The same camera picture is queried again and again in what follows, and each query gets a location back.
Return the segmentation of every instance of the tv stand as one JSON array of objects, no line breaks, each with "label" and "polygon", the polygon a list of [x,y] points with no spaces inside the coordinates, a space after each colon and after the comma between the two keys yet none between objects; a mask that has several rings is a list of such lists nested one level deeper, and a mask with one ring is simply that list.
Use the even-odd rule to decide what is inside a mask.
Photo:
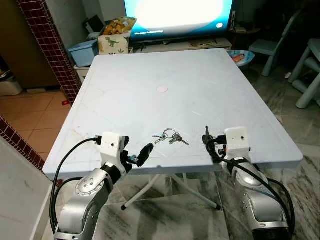
[{"label": "tv stand", "polygon": [[142,54],[217,48],[229,50],[231,47],[232,44],[226,38],[191,39],[183,42],[163,41],[163,43],[160,44],[144,45],[143,47],[136,49],[134,53]]}]

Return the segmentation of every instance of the red tile wall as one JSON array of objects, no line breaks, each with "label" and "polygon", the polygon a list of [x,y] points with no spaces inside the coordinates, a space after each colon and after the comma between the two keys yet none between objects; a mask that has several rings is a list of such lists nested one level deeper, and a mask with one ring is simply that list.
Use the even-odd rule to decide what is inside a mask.
[{"label": "red tile wall", "polygon": [[57,81],[69,102],[73,104],[81,82],[66,53],[45,0],[16,1]]},{"label": "red tile wall", "polygon": [[0,115],[0,136],[13,146],[32,165],[42,172],[45,161],[33,150],[30,145],[9,125]]}]

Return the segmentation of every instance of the light blue chair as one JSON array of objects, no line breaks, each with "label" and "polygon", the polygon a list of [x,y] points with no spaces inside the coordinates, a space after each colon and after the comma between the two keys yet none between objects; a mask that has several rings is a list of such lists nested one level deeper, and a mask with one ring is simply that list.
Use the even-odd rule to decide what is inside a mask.
[{"label": "light blue chair", "polygon": [[291,27],[294,25],[300,12],[301,12],[301,10],[297,11],[290,18],[288,24],[286,25],[286,27],[282,33],[282,36],[281,36],[281,39],[279,42],[258,39],[249,47],[249,51],[251,51],[251,52],[258,53],[258,54],[264,54],[264,55],[269,56],[268,61],[266,62],[264,69],[261,73],[262,76],[269,76],[271,69],[275,65],[275,62],[277,60],[278,51],[279,51],[281,45],[284,43],[288,33],[290,32]]},{"label": "light blue chair", "polygon": [[[303,66],[307,66],[319,73],[309,87],[297,79]],[[308,46],[295,66],[288,82],[292,84],[294,88],[303,93],[295,104],[298,108],[306,108],[312,99],[320,106],[320,97],[317,95],[320,87],[320,39],[312,38],[309,40]]]}]

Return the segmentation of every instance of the television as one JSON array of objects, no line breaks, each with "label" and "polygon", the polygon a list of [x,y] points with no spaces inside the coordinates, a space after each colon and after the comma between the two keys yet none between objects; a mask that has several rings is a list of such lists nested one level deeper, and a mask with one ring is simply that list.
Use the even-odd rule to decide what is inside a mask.
[{"label": "television", "polygon": [[126,15],[137,18],[131,42],[166,41],[227,31],[232,0],[124,0]]}]

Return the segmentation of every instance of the dinosaur pillow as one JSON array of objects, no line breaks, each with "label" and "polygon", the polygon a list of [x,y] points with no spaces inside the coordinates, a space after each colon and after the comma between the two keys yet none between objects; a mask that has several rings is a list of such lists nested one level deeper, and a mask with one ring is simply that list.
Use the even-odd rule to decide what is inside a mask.
[{"label": "dinosaur pillow", "polygon": [[99,36],[99,55],[128,54],[130,33]]}]

